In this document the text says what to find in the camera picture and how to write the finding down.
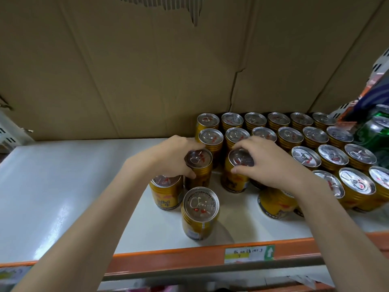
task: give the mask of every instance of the price tag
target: price tag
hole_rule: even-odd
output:
[[[274,249],[274,245],[227,248],[224,254],[224,264],[272,260]]]

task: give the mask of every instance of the cardboard box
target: cardboard box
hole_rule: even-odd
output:
[[[154,1],[2,0],[7,115],[35,140],[64,140],[193,136],[202,112],[327,111],[318,95],[339,106],[360,93],[322,91],[382,6],[201,0],[165,10]]]

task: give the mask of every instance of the orange shelf edge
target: orange shelf edge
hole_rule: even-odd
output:
[[[389,258],[389,231],[367,233],[370,240]],[[211,267],[224,265],[226,248],[275,245],[274,259],[296,259],[320,256],[320,252],[311,238],[276,240],[257,243],[203,246],[195,248],[168,249],[134,253],[115,254],[108,266],[108,275],[126,275],[150,271]],[[0,264],[0,267],[34,265],[36,261]]]

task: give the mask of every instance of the white shelf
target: white shelf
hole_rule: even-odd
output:
[[[94,201],[126,158],[163,139],[58,141],[17,147],[0,164],[0,263],[38,260]],[[143,193],[116,253],[311,237],[303,218],[273,220],[257,204],[258,192],[232,194],[214,172],[210,188],[220,216],[204,241],[189,239],[180,209],[162,211],[150,188]],[[389,229],[389,207],[360,214],[349,211],[366,232]]]

